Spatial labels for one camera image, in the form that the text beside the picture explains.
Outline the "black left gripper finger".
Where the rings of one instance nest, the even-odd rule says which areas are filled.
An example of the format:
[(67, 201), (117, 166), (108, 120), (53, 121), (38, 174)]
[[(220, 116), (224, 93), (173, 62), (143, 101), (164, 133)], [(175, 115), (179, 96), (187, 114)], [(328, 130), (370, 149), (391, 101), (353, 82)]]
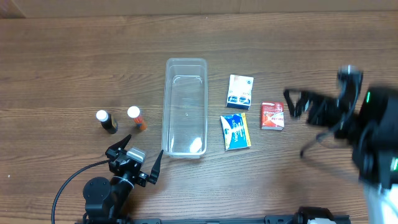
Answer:
[(148, 178), (148, 182), (150, 182), (151, 184), (156, 184), (157, 180), (159, 178), (163, 153), (164, 153), (164, 151), (161, 150), (152, 169), (151, 169), (150, 176)]
[(128, 134), (124, 139), (120, 140), (119, 142), (113, 144), (112, 146), (110, 146), (109, 148), (116, 151), (116, 150), (124, 150), (124, 148), (127, 146), (128, 142), (131, 139), (131, 135)]

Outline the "red white medicine box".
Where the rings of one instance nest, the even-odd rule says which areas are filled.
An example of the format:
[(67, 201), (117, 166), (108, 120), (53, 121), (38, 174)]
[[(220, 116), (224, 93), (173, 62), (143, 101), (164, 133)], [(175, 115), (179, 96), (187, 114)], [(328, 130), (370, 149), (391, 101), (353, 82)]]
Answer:
[(261, 128), (281, 131), (284, 129), (284, 104), (263, 101), (261, 105)]

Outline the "white blue plaster box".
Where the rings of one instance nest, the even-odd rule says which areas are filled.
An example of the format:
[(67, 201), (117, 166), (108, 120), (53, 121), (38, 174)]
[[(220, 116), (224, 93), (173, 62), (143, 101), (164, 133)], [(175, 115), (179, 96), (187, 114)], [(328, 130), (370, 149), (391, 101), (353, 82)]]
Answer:
[(226, 99), (228, 108), (248, 110), (251, 107), (254, 78), (231, 74)]

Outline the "blue yellow VapoDrops box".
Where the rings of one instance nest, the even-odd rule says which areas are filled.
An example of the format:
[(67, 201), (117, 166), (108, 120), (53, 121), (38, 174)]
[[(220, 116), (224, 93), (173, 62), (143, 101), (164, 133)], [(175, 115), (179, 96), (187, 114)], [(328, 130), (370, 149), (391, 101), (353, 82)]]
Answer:
[(225, 151), (251, 147), (245, 113), (220, 116)]

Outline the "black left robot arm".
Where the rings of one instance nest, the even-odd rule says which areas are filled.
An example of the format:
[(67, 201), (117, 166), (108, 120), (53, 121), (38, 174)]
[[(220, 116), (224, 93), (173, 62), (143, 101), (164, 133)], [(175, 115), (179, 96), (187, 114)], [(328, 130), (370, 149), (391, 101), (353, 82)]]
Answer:
[(126, 150), (131, 135), (108, 147), (105, 152), (112, 178), (95, 177), (83, 188), (85, 211), (83, 223), (133, 223), (122, 210), (129, 194), (139, 185), (156, 184), (163, 151), (160, 151), (150, 174), (141, 171), (146, 153), (136, 148)]

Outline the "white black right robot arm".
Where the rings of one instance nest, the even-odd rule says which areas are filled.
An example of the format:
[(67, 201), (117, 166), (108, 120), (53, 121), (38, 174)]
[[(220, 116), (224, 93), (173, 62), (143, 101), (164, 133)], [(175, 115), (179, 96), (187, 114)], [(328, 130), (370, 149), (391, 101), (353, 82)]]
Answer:
[(364, 183), (369, 222), (397, 223), (397, 90), (370, 87), (359, 113), (354, 111), (358, 86), (344, 87), (338, 98), (295, 90), (299, 95), (296, 103), (291, 92), (284, 90), (291, 117), (308, 111), (308, 124), (327, 128), (301, 148), (300, 156), (330, 135), (346, 141)]

